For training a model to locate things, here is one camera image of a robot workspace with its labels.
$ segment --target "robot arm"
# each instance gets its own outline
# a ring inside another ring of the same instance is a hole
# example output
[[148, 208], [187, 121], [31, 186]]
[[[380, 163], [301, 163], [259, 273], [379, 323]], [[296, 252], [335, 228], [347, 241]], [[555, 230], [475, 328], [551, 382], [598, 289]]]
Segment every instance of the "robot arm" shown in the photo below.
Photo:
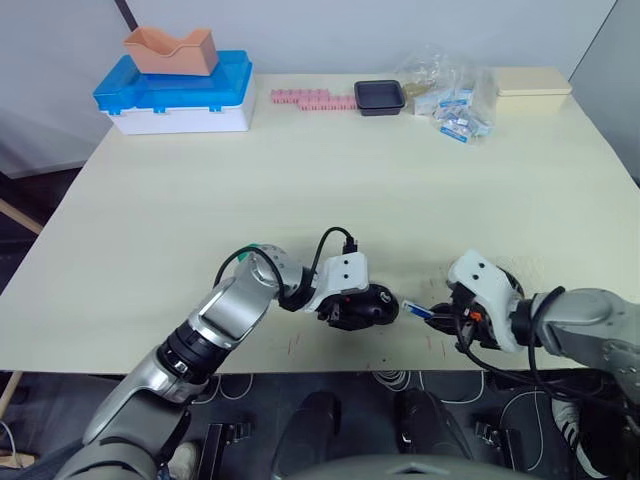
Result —
[[[369, 284], [366, 257], [353, 248], [329, 258], [317, 275], [278, 247], [256, 249], [261, 252], [250, 253], [232, 277], [214, 286], [105, 399], [87, 427], [84, 447], [57, 479], [154, 480], [188, 428], [187, 407], [276, 297], [287, 310], [318, 311], [319, 317], [320, 308], [328, 308], [337, 317], [323, 319], [346, 330], [390, 323], [397, 315], [397, 301], [386, 288]], [[340, 308], [346, 296], [363, 307], [357, 314]]]
[[541, 312], [531, 332], [531, 319], [548, 294], [524, 298], [513, 277], [473, 250], [452, 265], [448, 281], [454, 304], [474, 319], [467, 322], [470, 340], [518, 352], [535, 335], [536, 344], [552, 355], [612, 374], [627, 398], [640, 404], [640, 305], [606, 290], [572, 290]]

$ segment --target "wooden stick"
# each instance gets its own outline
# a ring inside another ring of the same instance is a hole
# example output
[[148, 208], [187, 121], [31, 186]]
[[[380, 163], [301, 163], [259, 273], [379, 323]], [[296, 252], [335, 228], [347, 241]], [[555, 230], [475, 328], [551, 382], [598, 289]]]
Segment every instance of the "wooden stick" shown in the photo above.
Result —
[[36, 235], [39, 235], [44, 228], [40, 223], [36, 222], [33, 218], [18, 210], [16, 207], [7, 203], [5, 200], [0, 199], [0, 212], [4, 213], [10, 219], [18, 222], [25, 228], [28, 228]]
[[16, 452], [16, 457], [18, 462], [20, 462], [19, 464], [16, 463], [16, 459], [13, 458], [11, 452], [0, 452], [0, 466], [7, 468], [23, 468], [28, 467], [29, 465], [33, 465], [38, 459], [38, 457], [36, 457], [35, 455], [31, 455], [30, 453], [20, 452]]
[[4, 387], [4, 392], [2, 392], [2, 396], [0, 396], [0, 419], [4, 416], [4, 412], [7, 410], [11, 397], [16, 391], [21, 378], [22, 372], [13, 372], [7, 382], [7, 386]]

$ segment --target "cable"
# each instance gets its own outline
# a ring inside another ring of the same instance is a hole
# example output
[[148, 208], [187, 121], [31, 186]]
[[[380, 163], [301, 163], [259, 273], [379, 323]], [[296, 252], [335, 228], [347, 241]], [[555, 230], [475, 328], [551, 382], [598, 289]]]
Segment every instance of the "cable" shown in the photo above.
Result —
[[540, 302], [540, 305], [538, 306], [536, 313], [533, 315], [533, 317], [531, 317], [531, 323], [529, 328], [529, 342], [527, 344], [527, 356], [529, 357], [529, 369], [531, 370], [531, 373], [533, 375], [534, 380], [536, 381], [536, 384], [539, 385], [540, 388], [542, 388], [547, 393], [547, 395], [549, 395], [553, 399], [563, 400], [563, 401], [572, 401], [570, 397], [567, 397], [566, 395], [558, 394], [553, 390], [551, 390], [551, 388], [546, 384], [546, 382], [542, 380], [542, 377], [540, 376], [540, 371], [538, 370], [538, 366], [536, 365], [536, 339], [538, 338], [537, 331], [538, 331], [538, 326], [540, 325], [540, 320], [542, 319], [542, 316], [545, 313], [547, 313], [547, 310], [549, 310], [549, 307], [551, 306], [551, 304], [553, 304], [553, 302], [555, 302], [558, 299], [558, 297], [562, 295], [564, 292], [565, 292], [564, 287], [554, 288], [546, 297], [544, 297], [542, 302]]
[[13, 457], [13, 462], [18, 467], [23, 468], [24, 465], [22, 465], [22, 460], [18, 458], [18, 452], [16, 450], [16, 442], [13, 439], [13, 433], [11, 433], [11, 429], [9, 428], [9, 425], [4, 423], [2, 420], [0, 420], [0, 425], [2, 425], [2, 428], [4, 428], [4, 430], [7, 432], [7, 436], [9, 437], [9, 443], [11, 444], [11, 456]]
[[196, 401], [191, 402], [192, 405], [205, 405], [211, 402], [214, 398], [216, 398], [216, 395], [218, 395], [218, 390], [220, 390], [220, 384], [222, 383], [222, 375], [215, 375], [215, 377], [218, 379], [218, 382], [216, 383], [216, 388], [213, 391], [213, 394], [206, 400], [202, 400], [200, 402], [196, 402]]
[[[548, 389], [549, 391], [551, 391], [551, 388], [549, 387], [548, 384], [546, 384], [545, 382], [542, 382], [541, 384], [538, 383], [535, 379], [530, 379], [527, 378], [523, 375], [519, 375], [517, 373], [513, 373], [513, 372], [508, 372], [506, 370], [502, 370], [498, 367], [495, 367], [489, 363], [486, 363], [482, 360], [480, 360], [469, 348], [469, 344], [464, 340], [464, 337], [462, 336], [462, 326], [460, 324], [460, 315], [459, 314], [454, 314], [453, 316], [453, 321], [455, 324], [455, 330], [456, 330], [456, 338], [458, 339], [458, 345], [459, 348], [462, 350], [462, 353], [464, 353], [473, 363], [475, 363], [476, 365], [478, 365], [479, 367], [483, 368], [484, 370], [488, 370], [491, 373], [494, 373], [496, 375], [501, 375], [505, 378], [508, 378], [510, 380], [516, 381], [516, 382], [520, 382], [520, 383], [524, 383], [526, 385], [531, 385], [531, 386], [539, 386], [541, 387], [545, 393], [549, 393], [547, 392], [546, 389]], [[587, 402], [591, 402], [595, 405], [599, 405], [603, 408], [607, 408], [610, 410], [614, 410], [622, 415], [629, 415], [631, 417], [634, 417], [637, 415], [637, 412], [630, 409], [630, 408], [624, 408], [624, 407], [620, 407], [619, 405], [616, 405], [612, 402], [606, 401], [606, 400], [601, 400], [599, 398], [595, 398], [593, 397], [593, 393], [589, 392], [589, 393], [585, 393], [585, 392], [579, 392], [577, 390], [573, 390], [570, 389], [568, 387], [563, 387], [560, 385], [556, 385], [554, 386], [554, 388], [560, 392], [560, 393], [564, 393], [564, 394], [569, 394], [569, 395], [575, 395], [578, 398], [580, 398], [581, 400], [587, 401]], [[561, 399], [563, 401], [567, 401], [566, 397], [561, 397]]]
[[[418, 379], [420, 380], [420, 386], [422, 387], [423, 391], [426, 391], [425, 386], [424, 386], [424, 380], [422, 378], [422, 370], [420, 370], [418, 372]], [[446, 403], [447, 405], [467, 405], [469, 403], [473, 403], [476, 402], [478, 400], [480, 400], [480, 398], [482, 398], [482, 395], [484, 394], [484, 387], [485, 387], [485, 379], [484, 379], [484, 371], [480, 371], [480, 391], [476, 394], [475, 397], [473, 397], [470, 400], [440, 400], [442, 403]]]
[[278, 299], [282, 300], [284, 298], [284, 282], [282, 281], [282, 275], [280, 275], [280, 271], [278, 270], [278, 267], [276, 267], [276, 264], [273, 263], [273, 260], [271, 260], [269, 255], [264, 253], [258, 247], [252, 247], [252, 246], [242, 247], [241, 249], [236, 250], [231, 255], [229, 255], [227, 259], [224, 262], [222, 262], [222, 265], [220, 265], [220, 268], [218, 269], [218, 273], [216, 274], [216, 279], [213, 281], [213, 286], [215, 287], [220, 283], [220, 280], [222, 279], [222, 274], [224, 273], [226, 268], [229, 266], [229, 264], [233, 262], [233, 260], [236, 257], [238, 257], [238, 255], [242, 255], [243, 253], [248, 253], [248, 252], [253, 252], [260, 255], [264, 259], [264, 261], [267, 262], [267, 265], [269, 265], [269, 268], [273, 272], [273, 275], [276, 277], [276, 282], [278, 283]]
[[331, 232], [340, 232], [347, 238], [347, 244], [353, 244], [353, 235], [351, 235], [345, 228], [342, 227], [331, 227], [328, 228], [326, 232], [320, 238], [318, 242], [318, 246], [316, 247], [316, 253], [313, 256], [313, 262], [311, 263], [311, 275], [309, 276], [309, 281], [307, 282], [307, 287], [311, 286], [311, 282], [313, 280], [313, 275], [316, 273], [316, 269], [318, 268], [318, 262], [320, 261], [320, 254], [322, 253], [322, 249], [324, 248], [324, 242], [327, 241], [327, 237]]
[[540, 306], [536, 310], [536, 313], [531, 318], [531, 329], [529, 334], [529, 343], [527, 345], [527, 355], [529, 357], [529, 369], [533, 374], [533, 378], [536, 382], [536, 385], [542, 388], [551, 398], [555, 400], [560, 400], [563, 402], [577, 402], [578, 400], [583, 400], [585, 402], [591, 402], [594, 405], [599, 405], [603, 408], [607, 408], [609, 410], [614, 410], [621, 415], [633, 416], [638, 415], [637, 411], [634, 411], [630, 408], [621, 407], [620, 405], [616, 405], [613, 402], [607, 400], [601, 400], [599, 398], [594, 397], [593, 393], [585, 393], [579, 390], [575, 390], [570, 387], [564, 387], [561, 385], [555, 386], [555, 390], [553, 391], [549, 384], [545, 382], [540, 376], [540, 371], [538, 370], [538, 366], [536, 365], [536, 350], [535, 350], [535, 339], [536, 333], [538, 330], [538, 325], [542, 319], [542, 316], [549, 309], [551, 304], [555, 302], [560, 295], [565, 292], [564, 287], [556, 287], [554, 288], [540, 303]]
[[253, 373], [250, 373], [249, 375], [249, 384], [247, 385], [247, 388], [237, 397], [232, 397], [231, 395], [227, 395], [226, 393], [224, 393], [224, 390], [222, 389], [222, 378], [220, 378], [220, 395], [222, 395], [227, 400], [240, 400], [241, 398], [246, 397], [247, 394], [251, 391], [251, 387], [253, 386]]
[[371, 372], [373, 378], [392, 392], [402, 392], [409, 387], [411, 383], [411, 372], [404, 370], [385, 370], [382, 372]]
[[442, 403], [446, 403], [447, 405], [467, 405], [469, 403], [473, 403], [477, 400], [480, 400], [480, 398], [482, 398], [482, 395], [484, 394], [484, 386], [485, 386], [484, 371], [480, 371], [480, 391], [475, 397], [473, 397], [470, 400], [461, 400], [461, 401], [442, 400]]
[[538, 431], [540, 432], [540, 453], [538, 454], [538, 459], [535, 461], [535, 463], [530, 467], [527, 467], [527, 472], [531, 472], [532, 470], [535, 470], [536, 468], [538, 468], [538, 466], [540, 465], [540, 462], [542, 462], [542, 456], [544, 455], [544, 432], [542, 430], [542, 420], [540, 418], [540, 409], [538, 408], [539, 394], [546, 394], [546, 392], [542, 392], [539, 390], [529, 390], [528, 392], [523, 392], [513, 397], [511, 400], [507, 402], [507, 404], [502, 409], [502, 413], [500, 414], [500, 421], [498, 422], [498, 428], [502, 428], [502, 421], [504, 420], [504, 416], [507, 413], [507, 410], [509, 409], [509, 407], [511, 407], [511, 405], [513, 404], [513, 402], [515, 402], [516, 400], [524, 396], [533, 395], [533, 402], [536, 407], [536, 416], [538, 418]]
[[538, 395], [533, 395], [533, 404], [536, 407], [536, 417], [538, 418], [538, 431], [540, 432], [540, 454], [538, 455], [538, 459], [536, 463], [534, 463], [531, 467], [527, 468], [527, 472], [531, 470], [535, 470], [540, 465], [542, 461], [542, 455], [544, 454], [544, 433], [542, 432], [542, 420], [540, 419], [540, 408], [538, 407]]

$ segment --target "white wall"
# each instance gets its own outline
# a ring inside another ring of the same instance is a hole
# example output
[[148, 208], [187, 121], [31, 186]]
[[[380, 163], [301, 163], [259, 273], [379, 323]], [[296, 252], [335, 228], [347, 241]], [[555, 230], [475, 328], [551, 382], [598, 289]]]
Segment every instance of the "white wall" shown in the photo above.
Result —
[[[489, 65], [554, 65], [569, 76], [614, 0], [129, 0], [141, 25], [209, 26], [258, 72], [383, 72], [436, 42]], [[77, 165], [110, 122], [91, 92], [124, 53], [111, 0], [3, 0], [0, 169]]]
[[79, 166], [111, 122], [91, 93], [125, 53], [109, 0], [2, 0], [0, 170]]
[[269, 73], [391, 71], [427, 42], [489, 65], [553, 65], [569, 77], [614, 0], [128, 0], [143, 25], [213, 29]]
[[618, 0], [575, 71], [573, 93], [640, 178], [640, 0]]

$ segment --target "white box lid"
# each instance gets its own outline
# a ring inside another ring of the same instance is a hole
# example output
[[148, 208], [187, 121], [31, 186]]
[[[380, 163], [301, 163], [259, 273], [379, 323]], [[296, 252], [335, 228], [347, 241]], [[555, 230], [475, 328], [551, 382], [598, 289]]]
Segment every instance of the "white box lid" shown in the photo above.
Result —
[[568, 95], [571, 85], [554, 67], [497, 67], [498, 95]]

